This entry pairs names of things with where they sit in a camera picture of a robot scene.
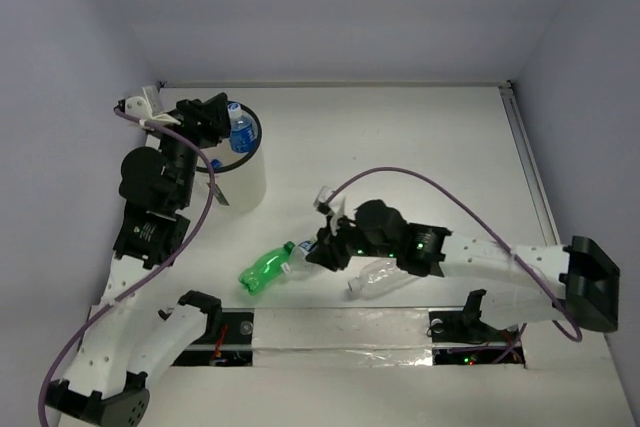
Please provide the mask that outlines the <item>green-white label clear bottle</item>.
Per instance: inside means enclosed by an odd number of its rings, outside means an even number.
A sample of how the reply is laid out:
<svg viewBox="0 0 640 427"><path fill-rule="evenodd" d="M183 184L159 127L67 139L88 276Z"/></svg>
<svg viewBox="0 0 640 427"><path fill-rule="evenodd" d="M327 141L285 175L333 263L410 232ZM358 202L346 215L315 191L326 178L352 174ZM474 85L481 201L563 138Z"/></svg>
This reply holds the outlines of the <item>green-white label clear bottle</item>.
<svg viewBox="0 0 640 427"><path fill-rule="evenodd" d="M306 240L297 244L282 263L281 269L288 280L306 280L321 272L320 265L306 259L314 243L314 240Z"/></svg>

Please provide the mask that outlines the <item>blue-label bottle white cap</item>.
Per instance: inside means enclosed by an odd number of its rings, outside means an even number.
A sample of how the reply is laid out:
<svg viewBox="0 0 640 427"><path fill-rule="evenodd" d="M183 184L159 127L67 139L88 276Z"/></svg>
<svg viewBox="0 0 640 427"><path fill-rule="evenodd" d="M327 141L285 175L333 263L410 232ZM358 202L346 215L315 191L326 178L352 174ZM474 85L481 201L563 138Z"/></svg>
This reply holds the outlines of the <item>blue-label bottle white cap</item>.
<svg viewBox="0 0 640 427"><path fill-rule="evenodd" d="M251 118L244 112L239 103L230 103L227 107L231 131L229 142L235 153L246 154L252 151L256 133Z"/></svg>

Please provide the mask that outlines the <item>green plastic bottle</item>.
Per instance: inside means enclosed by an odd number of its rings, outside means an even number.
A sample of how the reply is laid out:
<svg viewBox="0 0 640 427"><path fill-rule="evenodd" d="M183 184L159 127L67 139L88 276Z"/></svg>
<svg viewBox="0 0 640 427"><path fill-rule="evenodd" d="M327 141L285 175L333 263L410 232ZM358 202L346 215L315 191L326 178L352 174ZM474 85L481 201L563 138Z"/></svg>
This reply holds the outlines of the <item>green plastic bottle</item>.
<svg viewBox="0 0 640 427"><path fill-rule="evenodd" d="M241 287L251 296L262 293L284 274L282 266L288 261L294 247L295 244L289 241L260 256L239 275Z"/></svg>

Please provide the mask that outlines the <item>small Pepsi-label bottle blue cap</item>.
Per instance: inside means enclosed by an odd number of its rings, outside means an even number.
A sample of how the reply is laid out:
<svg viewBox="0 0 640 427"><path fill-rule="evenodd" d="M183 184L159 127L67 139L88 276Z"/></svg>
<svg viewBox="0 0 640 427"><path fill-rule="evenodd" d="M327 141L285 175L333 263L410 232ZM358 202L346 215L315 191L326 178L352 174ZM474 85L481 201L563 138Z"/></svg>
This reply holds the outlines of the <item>small Pepsi-label bottle blue cap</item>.
<svg viewBox="0 0 640 427"><path fill-rule="evenodd" d="M221 161L219 161L218 159L213 159L213 160L210 162L210 164L211 164L212 168L213 168L215 171L218 171L218 170L220 170L220 169L223 167L222 162L221 162Z"/></svg>

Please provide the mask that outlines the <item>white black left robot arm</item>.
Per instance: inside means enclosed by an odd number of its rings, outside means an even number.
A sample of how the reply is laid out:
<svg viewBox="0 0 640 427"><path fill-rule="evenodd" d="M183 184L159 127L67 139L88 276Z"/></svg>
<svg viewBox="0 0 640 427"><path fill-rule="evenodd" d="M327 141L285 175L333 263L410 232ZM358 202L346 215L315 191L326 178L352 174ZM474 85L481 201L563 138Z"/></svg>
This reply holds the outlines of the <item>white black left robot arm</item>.
<svg viewBox="0 0 640 427"><path fill-rule="evenodd" d="M214 202L208 191L196 222L191 203L200 164L215 171L204 151L229 137L228 96L181 100L157 112L141 98L120 101L115 114L158 139L130 151L120 166L123 220L109 277L95 310L62 348L42 382L37 415L47 410L92 426L137 426L151 387L184 349L215 339L222 328L218 298L189 290L167 311L149 303L165 272L198 235Z"/></svg>

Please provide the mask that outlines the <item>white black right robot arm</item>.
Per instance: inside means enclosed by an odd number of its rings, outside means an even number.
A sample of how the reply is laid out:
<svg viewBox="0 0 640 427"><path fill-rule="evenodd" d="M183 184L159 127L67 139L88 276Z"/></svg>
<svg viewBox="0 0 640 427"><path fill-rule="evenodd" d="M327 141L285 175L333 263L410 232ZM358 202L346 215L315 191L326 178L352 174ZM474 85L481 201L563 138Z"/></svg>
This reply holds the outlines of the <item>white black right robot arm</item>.
<svg viewBox="0 0 640 427"><path fill-rule="evenodd" d="M380 199L361 204L353 218L326 201L314 207L326 225L307 259L330 271L343 270L361 256L391 261L413 277L508 285L506 293L487 292L461 313L460 326L470 338L514 324L561 319L592 332L618 329L620 269L588 237L575 236L567 245L509 247L408 222Z"/></svg>

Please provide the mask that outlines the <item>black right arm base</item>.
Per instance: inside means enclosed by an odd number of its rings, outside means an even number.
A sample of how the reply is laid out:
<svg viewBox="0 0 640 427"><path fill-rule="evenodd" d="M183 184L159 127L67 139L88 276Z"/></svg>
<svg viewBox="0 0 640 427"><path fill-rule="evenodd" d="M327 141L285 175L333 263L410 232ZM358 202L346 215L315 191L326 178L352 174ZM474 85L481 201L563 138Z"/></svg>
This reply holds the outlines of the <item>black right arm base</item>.
<svg viewBox="0 0 640 427"><path fill-rule="evenodd" d="M426 336L436 366L525 365L522 327L498 330L481 320L485 289L471 291L463 307L429 311Z"/></svg>

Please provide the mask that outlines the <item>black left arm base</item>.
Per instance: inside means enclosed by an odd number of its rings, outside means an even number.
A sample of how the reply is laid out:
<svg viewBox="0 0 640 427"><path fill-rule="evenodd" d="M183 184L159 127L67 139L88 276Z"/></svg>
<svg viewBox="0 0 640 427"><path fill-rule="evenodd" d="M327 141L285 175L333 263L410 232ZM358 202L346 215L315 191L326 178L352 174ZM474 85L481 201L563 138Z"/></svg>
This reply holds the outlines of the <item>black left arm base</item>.
<svg viewBox="0 0 640 427"><path fill-rule="evenodd" d="M253 365L253 310L224 310L217 334L206 334L188 346L175 367L249 367Z"/></svg>

